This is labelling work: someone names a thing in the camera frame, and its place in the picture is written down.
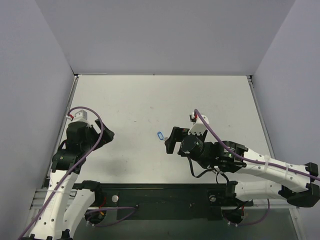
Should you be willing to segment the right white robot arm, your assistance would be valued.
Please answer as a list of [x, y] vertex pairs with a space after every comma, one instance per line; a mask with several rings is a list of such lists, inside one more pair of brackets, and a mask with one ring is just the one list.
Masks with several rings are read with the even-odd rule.
[[247, 174], [261, 181], [226, 183], [225, 196], [242, 202], [255, 199], [281, 199], [288, 204], [311, 208], [320, 200], [320, 187], [315, 184], [318, 166], [309, 162], [289, 164], [262, 155], [242, 144], [232, 141], [206, 142], [208, 130], [202, 127], [173, 127], [165, 139], [166, 153], [174, 152], [180, 144], [178, 155], [189, 163], [196, 162], [204, 172]]

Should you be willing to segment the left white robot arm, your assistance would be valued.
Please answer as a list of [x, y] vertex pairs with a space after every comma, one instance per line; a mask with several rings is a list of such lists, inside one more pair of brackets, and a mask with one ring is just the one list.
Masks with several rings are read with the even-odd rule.
[[18, 239], [72, 240], [87, 209], [91, 205], [103, 203], [101, 184], [85, 180], [80, 185], [80, 192], [68, 204], [70, 193], [87, 156], [114, 139], [115, 134], [100, 118], [95, 123], [100, 132], [83, 117], [73, 118], [68, 125], [66, 139], [52, 157], [44, 203]]

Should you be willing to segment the blue key tag with ring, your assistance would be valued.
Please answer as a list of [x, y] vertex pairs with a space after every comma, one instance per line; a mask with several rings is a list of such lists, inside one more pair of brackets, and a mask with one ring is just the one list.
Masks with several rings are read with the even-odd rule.
[[157, 136], [161, 141], [166, 141], [168, 139], [168, 137], [164, 136], [161, 131], [157, 132]]

